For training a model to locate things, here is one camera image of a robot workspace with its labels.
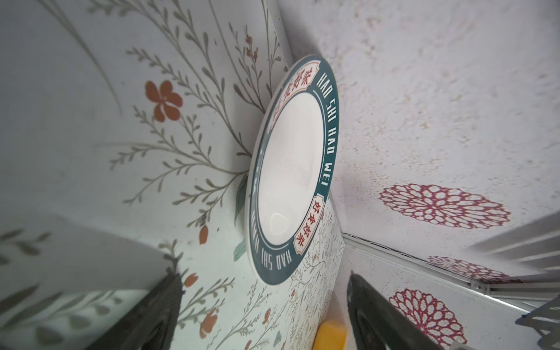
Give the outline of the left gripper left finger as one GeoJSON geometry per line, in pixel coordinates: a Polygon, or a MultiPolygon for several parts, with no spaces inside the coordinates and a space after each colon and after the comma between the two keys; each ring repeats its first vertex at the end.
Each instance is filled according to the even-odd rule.
{"type": "Polygon", "coordinates": [[[168,275],[88,348],[170,349],[182,296],[180,275],[168,275]]]}

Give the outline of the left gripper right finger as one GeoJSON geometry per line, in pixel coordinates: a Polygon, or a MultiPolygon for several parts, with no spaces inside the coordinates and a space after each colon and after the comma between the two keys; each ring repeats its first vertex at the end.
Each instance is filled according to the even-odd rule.
{"type": "Polygon", "coordinates": [[[441,348],[359,274],[349,277],[347,305],[358,350],[441,348]]]}

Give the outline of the green rim plate back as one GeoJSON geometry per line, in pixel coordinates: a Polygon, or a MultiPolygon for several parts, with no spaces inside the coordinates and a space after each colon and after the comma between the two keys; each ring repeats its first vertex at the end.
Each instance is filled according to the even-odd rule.
{"type": "Polygon", "coordinates": [[[249,171],[246,249],[262,283],[287,281],[312,245],[328,203],[340,133],[333,69],[308,55],[274,93],[249,171]]]}

